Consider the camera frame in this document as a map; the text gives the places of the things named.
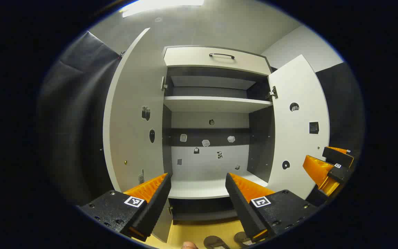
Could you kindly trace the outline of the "white cabinet drawer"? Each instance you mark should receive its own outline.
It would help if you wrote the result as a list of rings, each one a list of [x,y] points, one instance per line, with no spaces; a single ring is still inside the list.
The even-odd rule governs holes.
[[[210,53],[235,56],[209,57]],[[272,73],[267,58],[262,55],[225,47],[170,46],[164,47],[164,61],[168,67],[210,67],[249,72],[269,76]]]

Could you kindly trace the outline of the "black backdrop cloth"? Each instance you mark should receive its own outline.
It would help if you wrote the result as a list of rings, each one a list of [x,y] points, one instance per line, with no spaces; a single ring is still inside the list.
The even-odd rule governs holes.
[[[106,96],[121,61],[92,33],[76,38],[54,61],[38,97],[40,164],[72,205],[113,189],[102,128]]]
[[[346,63],[316,72],[316,76],[328,106],[329,145],[351,151],[358,160],[366,128],[363,96],[356,77]]]

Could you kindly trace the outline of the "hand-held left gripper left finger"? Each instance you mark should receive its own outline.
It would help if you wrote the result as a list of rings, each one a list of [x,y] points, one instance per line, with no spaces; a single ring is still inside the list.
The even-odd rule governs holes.
[[[164,173],[125,192],[109,190],[79,209],[106,228],[146,241],[158,222],[171,190]]]

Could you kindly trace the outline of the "white shoe cabinet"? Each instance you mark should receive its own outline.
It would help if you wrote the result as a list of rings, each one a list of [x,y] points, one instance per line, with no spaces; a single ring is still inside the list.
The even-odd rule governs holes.
[[[166,96],[266,99],[268,76],[210,67],[168,67]],[[228,172],[267,186],[273,161],[273,106],[250,113],[163,112],[163,157],[172,166],[168,197],[174,221],[236,216]]]

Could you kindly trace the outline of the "white cabinet door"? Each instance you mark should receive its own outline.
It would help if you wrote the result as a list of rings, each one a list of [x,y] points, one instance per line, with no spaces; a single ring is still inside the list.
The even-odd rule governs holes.
[[[122,56],[113,75],[104,108],[103,146],[106,168],[116,191],[172,174],[163,157],[162,85],[167,75],[153,28],[143,30]]]
[[[315,183],[303,168],[307,155],[320,160],[330,141],[330,117],[322,86],[303,55],[268,76],[278,99],[274,112],[274,155],[267,187],[306,199]]]

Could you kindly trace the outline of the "brown shoe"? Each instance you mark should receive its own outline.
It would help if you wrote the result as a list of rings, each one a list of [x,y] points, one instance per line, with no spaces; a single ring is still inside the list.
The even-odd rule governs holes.
[[[230,247],[217,236],[208,236],[203,241],[206,249],[230,249]]]
[[[249,247],[253,244],[251,238],[249,238],[244,231],[238,232],[234,235],[234,241],[241,247]]]

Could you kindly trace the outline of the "white cabinet shelf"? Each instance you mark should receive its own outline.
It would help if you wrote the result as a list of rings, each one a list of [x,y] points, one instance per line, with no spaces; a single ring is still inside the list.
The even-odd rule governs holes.
[[[270,107],[272,102],[214,96],[166,96],[164,105],[172,112],[250,113]]]

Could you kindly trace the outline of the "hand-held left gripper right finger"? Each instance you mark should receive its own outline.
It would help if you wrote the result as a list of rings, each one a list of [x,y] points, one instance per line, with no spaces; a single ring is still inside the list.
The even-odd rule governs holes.
[[[244,232],[252,242],[278,237],[318,210],[290,190],[272,191],[230,172],[226,174],[225,187]]]

